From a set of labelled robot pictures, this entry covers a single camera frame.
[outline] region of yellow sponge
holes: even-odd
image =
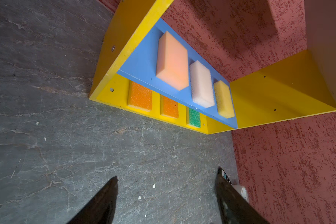
[[[161,115],[169,118],[179,118],[178,103],[161,95]]]
[[[229,86],[222,80],[214,83],[216,105],[218,113],[224,118],[232,118],[235,116],[233,102],[231,100]]]
[[[127,106],[144,111],[151,111],[152,90],[130,81]]]

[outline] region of white sponge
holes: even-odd
[[[215,105],[210,70],[199,61],[189,66],[192,99],[196,104],[208,108]]]

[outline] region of gray marble surface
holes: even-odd
[[[88,100],[112,14],[94,0],[0,0],[0,223],[65,223],[113,176],[114,223],[219,223],[230,132]]]

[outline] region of green sponge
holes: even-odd
[[[187,125],[200,128],[200,113],[187,107]]]

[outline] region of sponge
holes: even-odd
[[[204,108],[214,106],[213,83],[210,70],[199,61],[191,64],[189,69],[193,102]]]
[[[127,106],[144,111],[151,111],[152,90],[130,80]]]
[[[224,118],[232,118],[235,116],[233,102],[231,100],[229,86],[222,80],[214,83],[216,105],[218,113]]]
[[[187,107],[187,125],[200,128],[200,113]]]
[[[156,76],[179,91],[189,86],[188,51],[168,31],[159,39]]]
[[[169,118],[178,118],[178,103],[161,95],[161,115]]]

